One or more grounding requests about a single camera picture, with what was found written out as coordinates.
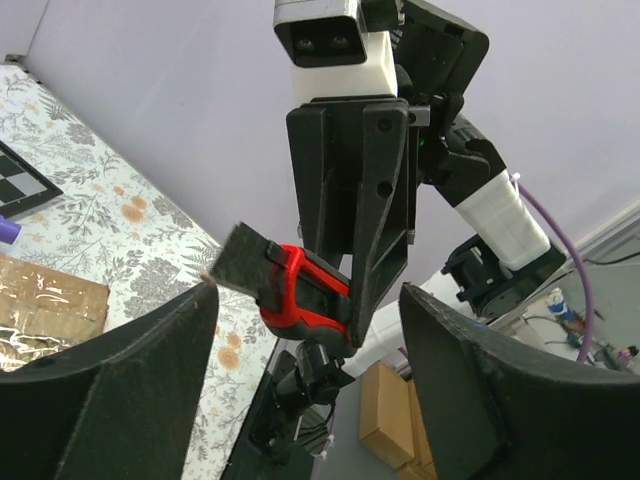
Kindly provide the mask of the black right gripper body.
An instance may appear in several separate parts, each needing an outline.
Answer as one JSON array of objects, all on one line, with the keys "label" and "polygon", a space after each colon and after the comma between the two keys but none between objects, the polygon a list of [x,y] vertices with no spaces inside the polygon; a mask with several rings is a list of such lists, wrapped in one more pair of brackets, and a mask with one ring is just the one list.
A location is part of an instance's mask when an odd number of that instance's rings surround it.
[{"label": "black right gripper body", "polygon": [[390,34],[396,99],[408,105],[408,124],[394,200],[406,195],[409,244],[420,184],[433,186],[450,206],[459,207],[505,165],[488,141],[460,134],[464,93],[488,51],[488,37],[426,1],[397,3],[401,23]]}]

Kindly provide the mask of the red black utility knife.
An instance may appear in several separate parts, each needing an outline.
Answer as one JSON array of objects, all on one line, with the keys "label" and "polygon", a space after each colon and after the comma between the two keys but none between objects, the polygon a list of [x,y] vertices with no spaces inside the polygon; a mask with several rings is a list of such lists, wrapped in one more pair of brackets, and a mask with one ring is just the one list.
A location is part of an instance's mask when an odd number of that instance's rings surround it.
[{"label": "red black utility knife", "polygon": [[216,283],[252,297],[277,337],[316,340],[336,358],[355,355],[349,333],[349,280],[306,249],[278,244],[240,222],[210,275]]}]

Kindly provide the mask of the brown cardboard express box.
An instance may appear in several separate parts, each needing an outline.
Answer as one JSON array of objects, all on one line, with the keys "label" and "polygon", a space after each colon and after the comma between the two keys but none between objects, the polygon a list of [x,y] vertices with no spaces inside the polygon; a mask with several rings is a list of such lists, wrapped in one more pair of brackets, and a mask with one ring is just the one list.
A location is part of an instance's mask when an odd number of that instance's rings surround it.
[{"label": "brown cardboard express box", "polygon": [[102,334],[108,286],[1,256],[1,370],[12,372]]}]

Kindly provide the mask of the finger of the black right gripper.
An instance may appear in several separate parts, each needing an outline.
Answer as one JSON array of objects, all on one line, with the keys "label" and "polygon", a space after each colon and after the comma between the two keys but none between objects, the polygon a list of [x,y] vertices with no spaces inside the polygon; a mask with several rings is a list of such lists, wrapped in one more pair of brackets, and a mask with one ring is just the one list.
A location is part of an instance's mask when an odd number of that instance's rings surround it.
[{"label": "finger of the black right gripper", "polygon": [[407,265],[406,195],[394,200],[402,173],[408,105],[400,99],[368,104],[362,111],[362,179],[358,187],[350,336],[364,344],[373,314]]},{"label": "finger of the black right gripper", "polygon": [[335,268],[349,256],[352,273],[369,105],[368,97],[320,99],[286,116],[303,246]]}]

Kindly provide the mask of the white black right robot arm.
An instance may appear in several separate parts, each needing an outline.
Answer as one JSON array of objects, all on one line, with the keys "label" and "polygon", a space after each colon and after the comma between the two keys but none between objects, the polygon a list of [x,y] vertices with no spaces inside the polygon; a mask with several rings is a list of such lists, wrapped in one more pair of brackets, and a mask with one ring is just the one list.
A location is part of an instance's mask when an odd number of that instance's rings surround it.
[{"label": "white black right robot arm", "polygon": [[292,64],[302,243],[269,247],[260,313],[275,335],[328,354],[298,391],[329,404],[400,345],[399,318],[380,303],[407,266],[421,186],[474,232],[428,282],[457,311],[496,319],[565,257],[462,114],[490,48],[478,27],[426,1],[279,1],[273,29]]}]

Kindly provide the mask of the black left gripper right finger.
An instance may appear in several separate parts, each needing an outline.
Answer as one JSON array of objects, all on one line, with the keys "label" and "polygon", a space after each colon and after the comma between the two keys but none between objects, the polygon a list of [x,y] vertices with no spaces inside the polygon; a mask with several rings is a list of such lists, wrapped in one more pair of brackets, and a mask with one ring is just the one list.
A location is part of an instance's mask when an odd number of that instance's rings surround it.
[{"label": "black left gripper right finger", "polygon": [[635,479],[639,379],[535,349],[405,284],[403,333],[442,479]]}]

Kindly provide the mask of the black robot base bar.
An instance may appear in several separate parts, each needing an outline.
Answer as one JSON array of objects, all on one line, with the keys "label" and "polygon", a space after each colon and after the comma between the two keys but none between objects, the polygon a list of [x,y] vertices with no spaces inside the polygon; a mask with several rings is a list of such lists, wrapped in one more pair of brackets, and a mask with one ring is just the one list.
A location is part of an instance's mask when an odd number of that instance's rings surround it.
[{"label": "black robot base bar", "polygon": [[353,382],[318,343],[274,354],[223,471],[224,479],[310,479],[329,440],[340,389]]}]

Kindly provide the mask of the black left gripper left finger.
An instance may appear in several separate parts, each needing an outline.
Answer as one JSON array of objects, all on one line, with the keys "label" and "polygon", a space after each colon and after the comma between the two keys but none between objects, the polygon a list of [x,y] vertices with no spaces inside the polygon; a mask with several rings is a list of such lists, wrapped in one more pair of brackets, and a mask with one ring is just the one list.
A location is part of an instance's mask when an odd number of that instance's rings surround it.
[{"label": "black left gripper left finger", "polygon": [[154,311],[1,375],[4,479],[178,479],[219,297],[200,283]]}]

